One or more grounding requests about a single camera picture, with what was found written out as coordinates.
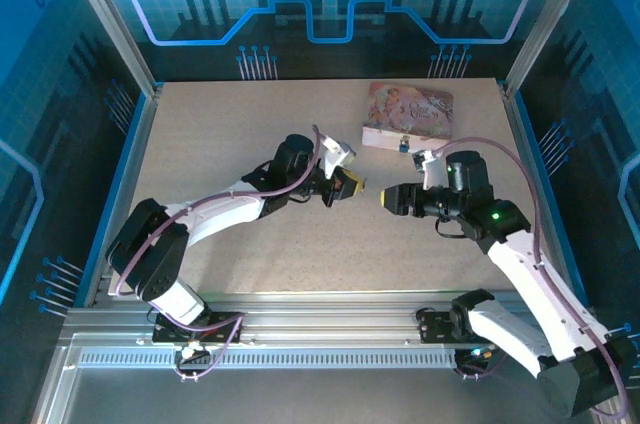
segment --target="purple cable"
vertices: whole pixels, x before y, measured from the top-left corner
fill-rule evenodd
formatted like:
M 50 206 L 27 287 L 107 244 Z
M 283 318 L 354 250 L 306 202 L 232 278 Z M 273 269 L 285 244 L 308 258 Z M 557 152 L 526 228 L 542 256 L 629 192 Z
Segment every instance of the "purple cable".
M 555 294 L 558 300 L 560 300 L 560 302 L 562 303 L 564 308 L 567 310 L 567 312 L 571 314 L 571 317 L 578 323 L 580 328 L 585 332 L 587 336 L 589 336 L 589 339 L 591 339 L 593 343 L 596 345 L 596 347 L 602 354 L 602 357 L 604 357 L 604 360 L 609 366 L 609 370 L 611 371 L 611 375 L 613 376 L 613 382 L 615 382 L 616 384 L 616 389 L 618 390 L 618 395 L 620 396 L 620 410 L 615 414 L 609 414 L 608 412 L 601 411 L 596 407 L 592 407 L 591 410 L 595 414 L 598 414 L 601 417 L 605 417 L 611 420 L 621 420 L 624 416 L 627 415 L 627 412 L 629 412 L 629 397 L 627 396 L 627 390 L 624 387 L 624 382 L 622 382 L 622 376 L 620 376 L 618 367 L 613 362 L 613 358 L 611 357 L 611 354 L 609 354 L 609 351 L 607 351 L 607 348 L 604 347 L 602 342 L 600 342 L 600 339 L 598 339 L 598 336 L 596 336 L 596 334 L 589 328 L 586 321 L 582 319 L 582 316 L 580 316 L 580 314 L 573 308 L 573 306 L 569 303 L 569 301 L 567 301 L 567 298 L 562 295 L 562 293 L 556 286 L 556 283 L 553 282 L 553 280 L 551 279 L 551 276 L 549 276 L 549 273 L 544 268 L 544 266 L 540 266 L 539 270 L 540 270 L 540 275 L 544 279 L 544 282 L 547 283 L 551 291 Z
M 499 142 L 491 139 L 486 139 L 484 137 L 463 137 L 460 139 L 449 141 L 444 146 L 433 151 L 433 155 L 436 157 L 441 157 L 447 149 L 457 147 L 460 144 L 464 144 L 465 142 L 481 142 L 483 144 L 489 144 L 490 146 L 497 147 L 507 156 L 509 156 L 511 160 L 515 162 L 516 165 L 520 168 L 520 171 L 527 181 L 527 186 L 529 186 L 531 198 L 533 199 L 533 257 L 535 257 L 536 262 L 540 262 L 542 260 L 542 255 L 540 253 L 540 201 L 538 198 L 538 192 L 536 191 L 536 186 L 533 183 L 533 179 L 531 179 L 531 176 L 529 176 L 529 173 L 525 169 L 522 162 L 520 162 L 518 156 L 511 152 L 509 148 L 503 146 Z
M 220 194 L 214 194 L 212 196 L 203 197 L 202 199 L 200 199 L 200 200 L 194 202 L 193 204 L 191 204 L 190 206 L 187 206 L 184 209 L 181 209 L 176 214 L 171 216 L 169 219 L 164 221 L 155 231 L 153 231 L 151 233 L 151 235 L 147 238 L 147 240 L 144 241 L 142 246 L 140 246 L 140 248 L 133 255 L 133 257 L 131 258 L 131 260 L 127 264 L 127 266 L 123 269 L 122 273 L 120 274 L 120 279 L 118 279 L 118 282 L 117 282 L 116 288 L 115 288 L 116 296 L 120 296 L 121 295 L 120 294 L 120 290 L 121 290 L 122 286 L 124 285 L 125 281 L 129 277 L 129 275 L 131 274 L 131 271 L 133 270 L 133 268 L 138 264 L 138 261 L 140 260 L 142 255 L 146 252 L 146 250 L 149 248 L 149 246 L 151 246 L 151 244 L 153 244 L 153 241 L 155 241 L 158 237 L 160 237 L 160 235 L 165 231 L 165 229 L 167 229 L 171 224 L 176 222 L 181 217 L 186 216 L 187 214 L 189 214 L 189 212 L 191 212 L 191 211 L 197 209 L 198 207 L 200 207 L 200 206 L 202 206 L 204 204 L 207 204 L 209 202 L 216 201 L 218 199 L 225 199 L 227 197 L 234 198 L 234 197 L 273 197 L 273 196 L 279 196 L 281 194 L 285 194 L 287 192 L 293 191 L 296 187 L 298 187 L 300 184 L 302 184 L 305 181 L 305 179 L 307 177 L 309 177 L 309 174 L 311 174 L 311 171 L 313 170 L 313 168 L 314 168 L 314 166 L 316 164 L 316 161 L 318 160 L 318 156 L 320 155 L 320 140 L 322 139 L 323 134 L 318 129 L 318 126 L 313 125 L 311 128 L 313 129 L 313 132 L 316 134 L 316 144 L 315 144 L 315 148 L 313 150 L 313 157 L 309 160 L 309 165 L 307 166 L 307 169 L 304 171 L 302 176 L 300 176 L 300 178 L 297 181 L 295 181 L 293 184 L 290 184 L 290 185 L 288 185 L 286 187 L 283 187 L 282 189 L 278 189 L 278 190 L 275 190 L 275 191 L 266 191 L 266 192 L 258 192 L 258 191 L 253 191 L 253 192 L 249 192 L 249 191 L 245 191 L 245 192 L 222 192 Z
M 229 348 L 229 344 L 231 344 L 231 341 L 233 340 L 233 337 L 236 335 L 236 332 L 238 332 L 238 329 L 240 328 L 240 324 L 242 323 L 242 315 L 238 314 L 238 316 L 233 317 L 231 319 L 227 319 L 227 321 L 229 321 L 229 320 L 233 321 L 233 319 L 236 320 L 236 325 L 233 326 L 233 330 L 231 331 L 231 334 L 229 334 L 229 337 L 227 338 L 227 342 L 224 343 L 224 346 L 222 346 L 222 349 L 220 349 L 220 351 L 218 352 L 218 355 L 216 356 L 216 358 L 213 360 L 213 362 L 211 363 L 211 365 L 209 367 L 207 367 L 204 371 L 200 372 L 199 374 L 196 374 L 196 375 L 193 375 L 193 376 L 189 376 L 188 374 L 180 372 L 177 367 L 173 368 L 175 373 L 178 374 L 182 379 L 192 379 L 192 380 L 195 381 L 195 380 L 198 380 L 201 377 L 206 376 L 211 371 L 213 371 L 218 366 L 218 364 L 222 360 L 222 357 L 227 352 L 227 349 Z
M 540 230 L 540 227 L 541 227 L 540 226 L 540 199 L 538 197 L 538 192 L 537 192 L 537 190 L 536 190 L 536 188 L 535 188 L 535 186 L 533 184 L 533 180 L 531 179 L 531 176 L 529 176 L 529 173 L 527 172 L 527 170 L 524 167 L 524 165 L 522 164 L 522 162 L 520 162 L 520 159 L 513 152 L 511 152 L 507 147 L 503 146 L 499 142 L 496 142 L 494 140 L 487 139 L 487 138 L 484 138 L 484 137 L 463 137 L 463 138 L 460 138 L 460 139 L 455 139 L 453 141 L 449 141 L 444 146 L 442 146 L 442 147 L 436 149 L 435 151 L 433 151 L 433 155 L 436 156 L 436 157 L 441 157 L 442 154 L 444 153 L 444 151 L 446 151 L 447 149 L 450 149 L 452 147 L 457 147 L 458 145 L 463 144 L 465 142 L 481 142 L 483 144 L 489 144 L 490 146 L 497 147 L 502 152 L 504 152 L 507 156 L 509 156 L 511 158 L 511 160 L 513 162 L 515 162 L 518 165 L 518 167 L 520 168 L 520 171 L 522 172 L 522 174 L 524 175 L 525 179 L 527 180 L 527 185 L 529 186 L 529 192 L 531 193 L 531 198 L 533 199 L 533 214 L 534 214 L 534 222 L 533 222 L 533 256 L 535 258 L 536 264 L 539 264 L 540 262 L 542 262 L 542 253 L 540 252 L 540 233 L 541 233 L 541 230 Z M 613 358 L 609 354 L 609 351 L 607 351 L 606 347 L 604 347 L 602 342 L 600 342 L 600 339 L 598 339 L 598 336 L 596 336 L 595 333 L 591 329 L 589 329 L 589 327 L 588 327 L 587 323 L 584 321 L 584 319 L 582 319 L 580 314 L 573 308 L 571 303 L 569 301 L 567 301 L 567 299 L 562 295 L 562 293 L 560 292 L 560 289 L 558 289 L 558 287 L 556 286 L 555 282 L 553 282 L 553 280 L 551 279 L 551 277 L 547 273 L 547 270 L 544 268 L 544 266 L 539 266 L 539 270 L 540 270 L 540 275 L 544 279 L 545 283 L 551 289 L 551 292 L 553 292 L 553 294 L 556 296 L 556 298 L 558 298 L 558 300 L 563 305 L 565 310 L 571 315 L 571 317 L 584 330 L 584 332 L 587 334 L 587 336 L 589 336 L 589 339 L 591 339 L 593 341 L 593 343 L 596 345 L 596 347 L 598 348 L 598 350 L 602 354 L 602 357 L 604 357 L 605 362 L 609 366 L 609 371 L 611 372 L 611 375 L 613 376 L 613 381 L 616 384 L 616 389 L 618 391 L 618 395 L 620 396 L 620 410 L 616 414 L 609 414 L 607 412 L 601 411 L 600 409 L 597 409 L 597 408 L 593 407 L 592 408 L 593 412 L 598 414 L 601 417 L 605 417 L 605 418 L 612 419 L 612 420 L 616 420 L 616 419 L 620 420 L 620 419 L 622 419 L 627 414 L 627 412 L 629 411 L 629 397 L 627 396 L 627 390 L 625 389 L 624 383 L 622 382 L 622 377 L 620 376 L 620 372 L 618 371 L 618 367 L 613 362 Z

